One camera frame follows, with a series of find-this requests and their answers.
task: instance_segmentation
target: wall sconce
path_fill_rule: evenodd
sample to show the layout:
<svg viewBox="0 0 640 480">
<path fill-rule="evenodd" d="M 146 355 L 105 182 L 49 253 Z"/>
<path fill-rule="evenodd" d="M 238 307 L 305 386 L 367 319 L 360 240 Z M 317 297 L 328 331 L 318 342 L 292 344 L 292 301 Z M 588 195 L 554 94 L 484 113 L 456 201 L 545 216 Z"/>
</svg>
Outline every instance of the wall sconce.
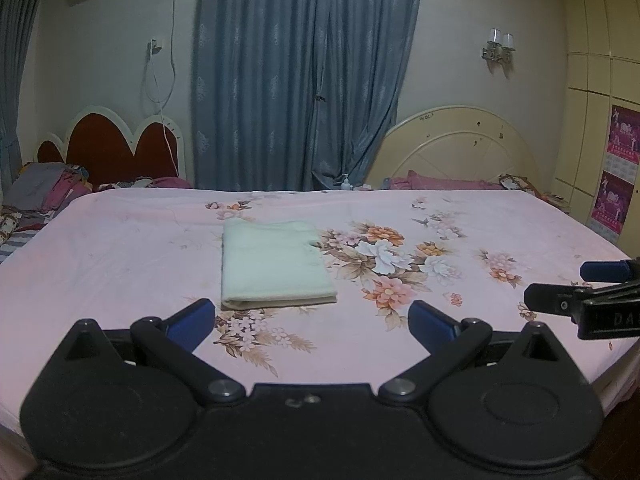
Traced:
<svg viewBox="0 0 640 480">
<path fill-rule="evenodd" d="M 482 59 L 500 63 L 501 65 L 511 65 L 513 62 L 512 53 L 515 52 L 512 34 L 504 34 L 497 28 L 492 28 L 487 41 L 487 48 L 482 49 Z"/>
</svg>

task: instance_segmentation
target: cream headboard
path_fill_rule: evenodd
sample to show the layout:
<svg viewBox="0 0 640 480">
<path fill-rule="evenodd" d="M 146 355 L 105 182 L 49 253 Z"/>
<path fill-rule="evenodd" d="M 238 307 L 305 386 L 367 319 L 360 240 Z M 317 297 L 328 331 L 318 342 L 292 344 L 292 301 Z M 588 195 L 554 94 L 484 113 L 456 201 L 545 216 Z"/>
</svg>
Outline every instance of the cream headboard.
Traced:
<svg viewBox="0 0 640 480">
<path fill-rule="evenodd" d="M 379 189 L 388 176 L 414 170 L 452 180 L 526 176 L 536 186 L 538 168 L 518 132 L 482 108 L 446 106 L 409 117 L 385 136 L 366 183 Z"/>
</svg>

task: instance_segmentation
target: blue curtain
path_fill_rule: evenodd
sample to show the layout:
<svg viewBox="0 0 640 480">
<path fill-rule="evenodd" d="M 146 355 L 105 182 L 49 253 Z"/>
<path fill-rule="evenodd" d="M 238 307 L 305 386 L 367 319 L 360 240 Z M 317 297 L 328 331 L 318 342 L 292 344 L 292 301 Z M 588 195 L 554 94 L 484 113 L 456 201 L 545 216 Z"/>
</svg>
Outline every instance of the blue curtain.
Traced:
<svg viewBox="0 0 640 480">
<path fill-rule="evenodd" d="M 22 167 L 18 97 L 39 0 L 0 0 L 0 182 L 8 190 Z"/>
<path fill-rule="evenodd" d="M 418 0 L 201 0 L 196 184 L 362 179 L 395 120 Z"/>
</svg>

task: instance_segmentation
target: white bottle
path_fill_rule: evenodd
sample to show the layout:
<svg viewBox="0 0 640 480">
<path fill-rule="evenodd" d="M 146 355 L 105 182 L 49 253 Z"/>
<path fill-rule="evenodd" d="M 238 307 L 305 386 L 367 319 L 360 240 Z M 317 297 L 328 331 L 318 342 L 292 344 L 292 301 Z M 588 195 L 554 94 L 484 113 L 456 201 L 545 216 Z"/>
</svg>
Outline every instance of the white bottle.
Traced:
<svg viewBox="0 0 640 480">
<path fill-rule="evenodd" d="M 351 183 L 349 182 L 349 175 L 343 173 L 342 176 L 344 179 L 342 180 L 342 184 L 340 184 L 340 189 L 343 191 L 351 191 Z"/>
</svg>

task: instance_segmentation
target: arched headboard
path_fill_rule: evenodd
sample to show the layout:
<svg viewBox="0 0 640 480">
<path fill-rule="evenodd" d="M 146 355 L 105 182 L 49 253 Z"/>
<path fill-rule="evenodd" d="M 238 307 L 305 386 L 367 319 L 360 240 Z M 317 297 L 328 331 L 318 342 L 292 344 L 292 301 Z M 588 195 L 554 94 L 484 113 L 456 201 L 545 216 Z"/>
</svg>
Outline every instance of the arched headboard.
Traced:
<svg viewBox="0 0 640 480">
<path fill-rule="evenodd" d="M 414 170 L 452 180 L 488 180 L 503 173 L 536 186 L 538 168 L 527 143 L 503 118 L 482 108 L 446 106 L 409 117 L 385 136 L 366 183 Z"/>
<path fill-rule="evenodd" d="M 52 133 L 44 136 L 35 160 L 84 166 L 94 187 L 139 176 L 184 178 L 182 133 L 167 117 L 164 126 L 160 116 L 151 116 L 132 134 L 112 110 L 87 107 L 74 118 L 64 140 Z"/>
</svg>

